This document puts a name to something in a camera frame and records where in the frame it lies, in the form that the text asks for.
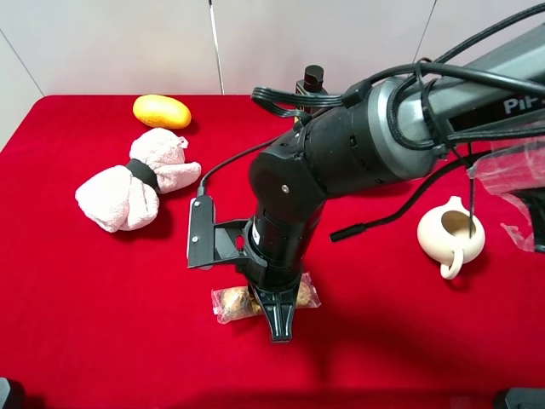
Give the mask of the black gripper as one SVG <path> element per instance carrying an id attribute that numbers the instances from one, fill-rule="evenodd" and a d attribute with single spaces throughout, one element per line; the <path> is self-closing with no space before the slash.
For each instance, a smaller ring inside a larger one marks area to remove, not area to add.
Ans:
<path id="1" fill-rule="evenodd" d="M 247 238 L 250 254 L 264 262 L 263 268 L 248 262 L 235 270 L 251 286 L 256 301 L 269 324 L 274 343 L 292 339 L 293 319 L 297 301 L 296 281 L 302 274 L 303 257 L 323 213 L 319 203 L 302 215 L 296 205 L 287 212 L 278 212 L 262 202 L 257 204 Z"/>

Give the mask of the black robot base left corner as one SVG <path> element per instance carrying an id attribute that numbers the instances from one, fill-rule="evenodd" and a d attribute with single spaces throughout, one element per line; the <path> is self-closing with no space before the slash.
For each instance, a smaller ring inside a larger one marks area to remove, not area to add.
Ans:
<path id="1" fill-rule="evenodd" d="M 25 390 L 21 383 L 0 378 L 0 407 L 1 409 L 21 409 L 25 399 Z"/>

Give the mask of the black robot base right corner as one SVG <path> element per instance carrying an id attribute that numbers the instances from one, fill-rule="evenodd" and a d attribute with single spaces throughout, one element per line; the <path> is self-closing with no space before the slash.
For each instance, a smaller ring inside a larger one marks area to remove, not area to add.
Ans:
<path id="1" fill-rule="evenodd" d="M 544 409 L 544 389 L 507 389 L 493 400 L 494 409 Z"/>

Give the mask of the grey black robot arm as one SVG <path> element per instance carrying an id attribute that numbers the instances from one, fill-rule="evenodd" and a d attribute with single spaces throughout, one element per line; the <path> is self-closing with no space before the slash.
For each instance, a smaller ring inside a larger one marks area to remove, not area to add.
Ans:
<path id="1" fill-rule="evenodd" d="M 281 135 L 250 166 L 258 201 L 244 269 L 272 339 L 292 337 L 302 259 L 325 202 L 381 184 L 434 183 L 440 156 L 462 143 L 544 131 L 544 29 L 465 66 L 452 52 L 396 66 L 349 88 L 332 108 Z"/>

